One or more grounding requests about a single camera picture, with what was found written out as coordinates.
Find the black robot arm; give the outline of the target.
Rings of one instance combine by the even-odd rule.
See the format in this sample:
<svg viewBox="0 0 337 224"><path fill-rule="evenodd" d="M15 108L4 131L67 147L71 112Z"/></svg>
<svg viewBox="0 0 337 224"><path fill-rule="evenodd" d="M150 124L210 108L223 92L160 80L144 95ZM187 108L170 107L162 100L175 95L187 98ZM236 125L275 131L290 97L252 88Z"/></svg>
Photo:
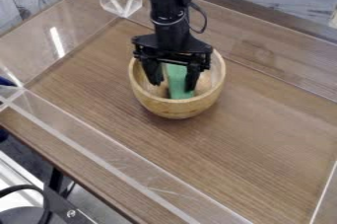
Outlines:
<svg viewBox="0 0 337 224"><path fill-rule="evenodd" d="M200 73L211 69L214 47L191 34L190 9L207 17L192 0L150 0L155 32L132 38L135 57L140 60L148 80L159 86L164 81L163 64L187 68L186 90L196 88Z"/></svg>

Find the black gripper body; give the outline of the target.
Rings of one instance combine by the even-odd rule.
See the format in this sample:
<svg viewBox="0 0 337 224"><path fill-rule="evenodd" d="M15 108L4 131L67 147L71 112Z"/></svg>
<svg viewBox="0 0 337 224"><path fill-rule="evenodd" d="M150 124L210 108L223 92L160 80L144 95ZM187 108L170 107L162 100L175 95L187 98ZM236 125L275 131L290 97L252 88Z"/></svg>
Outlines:
<svg viewBox="0 0 337 224"><path fill-rule="evenodd" d="M132 38L135 57L140 62L143 58L158 58L162 63L186 67L196 63L200 65L200 72L210 70L214 47L191 34L188 20L154 20L154 24L152 34Z"/></svg>

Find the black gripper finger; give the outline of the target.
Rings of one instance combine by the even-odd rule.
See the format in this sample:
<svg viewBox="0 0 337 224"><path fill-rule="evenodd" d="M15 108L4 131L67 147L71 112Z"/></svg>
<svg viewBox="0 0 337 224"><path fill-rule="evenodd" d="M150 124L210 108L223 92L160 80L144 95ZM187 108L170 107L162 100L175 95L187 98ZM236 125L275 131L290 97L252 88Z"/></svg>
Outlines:
<svg viewBox="0 0 337 224"><path fill-rule="evenodd" d="M186 90L187 91L195 90L199 77L200 77L200 65L196 63L191 63L187 66L187 75L186 75Z"/></svg>
<svg viewBox="0 0 337 224"><path fill-rule="evenodd" d="M143 58L142 64L151 84L159 86L164 81L162 61L158 58Z"/></svg>

